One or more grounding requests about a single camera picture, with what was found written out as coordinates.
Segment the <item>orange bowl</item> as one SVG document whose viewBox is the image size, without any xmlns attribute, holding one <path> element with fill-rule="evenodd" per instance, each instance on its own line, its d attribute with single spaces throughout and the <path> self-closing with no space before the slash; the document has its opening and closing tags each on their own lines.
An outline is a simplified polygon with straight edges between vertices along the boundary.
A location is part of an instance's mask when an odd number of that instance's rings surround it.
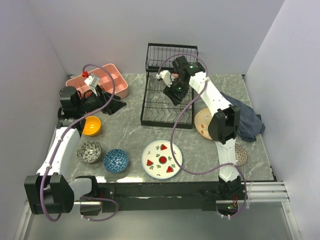
<svg viewBox="0 0 320 240">
<path fill-rule="evenodd" d="M 85 136 L 96 136 L 101 130 L 101 120 L 96 116 L 88 116 L 85 118 L 85 124 L 82 134 Z"/>
</svg>

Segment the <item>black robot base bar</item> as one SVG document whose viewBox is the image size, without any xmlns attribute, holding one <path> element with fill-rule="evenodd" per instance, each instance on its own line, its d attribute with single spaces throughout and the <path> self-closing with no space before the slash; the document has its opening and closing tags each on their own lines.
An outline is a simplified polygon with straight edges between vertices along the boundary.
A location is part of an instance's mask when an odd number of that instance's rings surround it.
<svg viewBox="0 0 320 240">
<path fill-rule="evenodd" d="M 81 201 L 101 202 L 102 212 L 189 210 L 216 211 L 218 201 L 231 202 L 247 198 L 245 186 L 218 181 L 99 183 L 95 193 Z"/>
</svg>

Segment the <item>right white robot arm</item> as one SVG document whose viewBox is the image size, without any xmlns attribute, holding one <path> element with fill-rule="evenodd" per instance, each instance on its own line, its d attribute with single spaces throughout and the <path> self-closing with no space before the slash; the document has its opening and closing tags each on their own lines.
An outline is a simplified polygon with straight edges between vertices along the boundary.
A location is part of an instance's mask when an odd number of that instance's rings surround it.
<svg viewBox="0 0 320 240">
<path fill-rule="evenodd" d="M 197 92 L 195 99 L 202 99 L 206 104 L 212 116 L 208 133 L 216 144 L 219 159 L 217 193 L 220 198 L 231 199 L 241 190 L 243 180 L 236 169 L 235 150 L 241 110 L 231 104 L 212 83 L 203 61 L 190 63 L 179 54 L 173 57 L 172 66 L 178 77 L 173 78 L 169 70 L 159 69 L 156 78 L 165 83 L 163 93 L 174 106 L 182 103 L 190 88 Z"/>
</svg>

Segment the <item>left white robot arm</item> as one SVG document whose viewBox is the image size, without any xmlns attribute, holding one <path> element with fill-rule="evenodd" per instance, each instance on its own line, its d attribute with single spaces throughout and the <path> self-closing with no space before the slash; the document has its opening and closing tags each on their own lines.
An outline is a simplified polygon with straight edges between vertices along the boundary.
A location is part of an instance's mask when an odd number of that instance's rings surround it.
<svg viewBox="0 0 320 240">
<path fill-rule="evenodd" d="M 99 86 L 96 93 L 87 91 L 84 97 L 75 87 L 66 86 L 59 91 L 59 97 L 53 143 L 37 173 L 24 180 L 27 200 L 34 215 L 69 213 L 76 200 L 94 201 L 101 195 L 95 176 L 83 175 L 68 182 L 64 177 L 65 170 L 84 133 L 84 115 L 98 111 L 112 115 L 127 105 L 119 96 L 105 92 Z"/>
</svg>

